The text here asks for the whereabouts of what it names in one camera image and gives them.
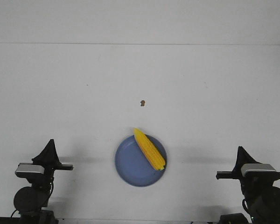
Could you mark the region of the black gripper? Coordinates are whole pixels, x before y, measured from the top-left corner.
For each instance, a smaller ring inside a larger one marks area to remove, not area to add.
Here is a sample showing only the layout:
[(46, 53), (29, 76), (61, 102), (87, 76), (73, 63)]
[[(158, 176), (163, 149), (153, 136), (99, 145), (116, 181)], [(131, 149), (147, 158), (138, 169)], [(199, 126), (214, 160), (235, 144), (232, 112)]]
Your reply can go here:
[(34, 164), (57, 164), (57, 165), (48, 165), (45, 168), (44, 175), (48, 179), (54, 178), (54, 172), (56, 170), (63, 171), (72, 171), (73, 165), (71, 164), (60, 164), (54, 139), (50, 139), (45, 148), (32, 159)]
[(256, 163), (259, 162), (254, 160), (247, 151), (242, 147), (238, 147), (237, 151), (237, 158), (236, 163), (233, 168), (233, 172), (231, 171), (217, 171), (216, 178), (217, 179), (237, 179), (241, 180), (244, 178), (253, 179), (253, 178), (260, 178), (264, 180), (279, 180), (280, 179), (280, 172), (248, 172), (245, 176), (242, 174), (235, 174), (241, 173), (241, 168), (245, 164), (249, 163)]

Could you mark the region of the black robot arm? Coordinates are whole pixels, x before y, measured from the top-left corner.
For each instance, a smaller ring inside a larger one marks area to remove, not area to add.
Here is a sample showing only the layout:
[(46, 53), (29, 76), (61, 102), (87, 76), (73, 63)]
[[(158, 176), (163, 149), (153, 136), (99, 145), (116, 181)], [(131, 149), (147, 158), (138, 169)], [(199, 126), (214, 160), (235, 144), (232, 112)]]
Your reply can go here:
[(57, 170), (71, 171), (73, 165), (59, 161), (53, 139), (31, 163), (19, 163), (15, 175), (31, 184), (18, 190), (14, 196), (13, 203), (20, 214), (20, 224), (59, 223), (54, 212), (45, 209), (54, 190), (54, 172)]
[(216, 178), (239, 180), (244, 196), (242, 207), (252, 224), (280, 224), (280, 172), (270, 164), (254, 160), (247, 151), (238, 147), (232, 171), (218, 171)]

